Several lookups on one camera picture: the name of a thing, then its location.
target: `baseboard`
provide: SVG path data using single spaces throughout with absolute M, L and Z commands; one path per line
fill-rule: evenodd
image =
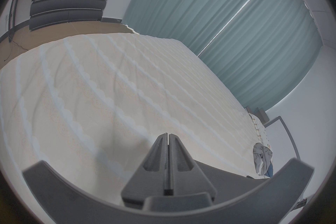
M 15 25 L 14 29 L 15 29 L 15 31 L 17 31 L 17 30 L 19 30 L 23 27 L 28 26 L 28 25 L 29 25 L 29 20 L 26 20 L 24 22 L 19 23 L 18 25 Z M 0 42 L 4 41 L 7 37 L 8 37 L 8 31 L 0 37 Z
M 121 19 L 102 17 L 101 22 L 121 23 Z

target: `teal curtain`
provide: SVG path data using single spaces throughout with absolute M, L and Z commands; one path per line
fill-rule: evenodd
M 198 55 L 247 0 L 132 0 L 123 23 Z M 303 0 L 251 0 L 199 56 L 237 100 L 267 110 L 307 74 L 322 46 Z

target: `mattress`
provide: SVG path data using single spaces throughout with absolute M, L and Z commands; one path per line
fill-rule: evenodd
M 122 204 L 120 191 L 163 133 L 191 156 L 258 178 L 254 123 L 185 45 L 131 33 L 67 37 L 0 71 L 1 170 L 20 199 L 53 223 L 21 171 L 38 160 L 84 191 Z

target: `floor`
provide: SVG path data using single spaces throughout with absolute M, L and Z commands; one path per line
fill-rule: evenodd
M 132 33 L 132 30 L 120 23 L 76 21 L 51 25 L 35 31 L 30 31 L 29 26 L 26 26 L 15 32 L 13 40 L 23 48 L 30 50 L 44 43 L 89 33 Z M 6 38 L 0 43 L 0 69 L 25 51 L 15 43 L 9 43 Z

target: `crumpled gray cloth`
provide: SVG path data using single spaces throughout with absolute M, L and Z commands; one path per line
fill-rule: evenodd
M 259 176 L 266 174 L 273 152 L 261 143 L 256 143 L 253 147 L 253 159 L 255 165 L 255 171 Z

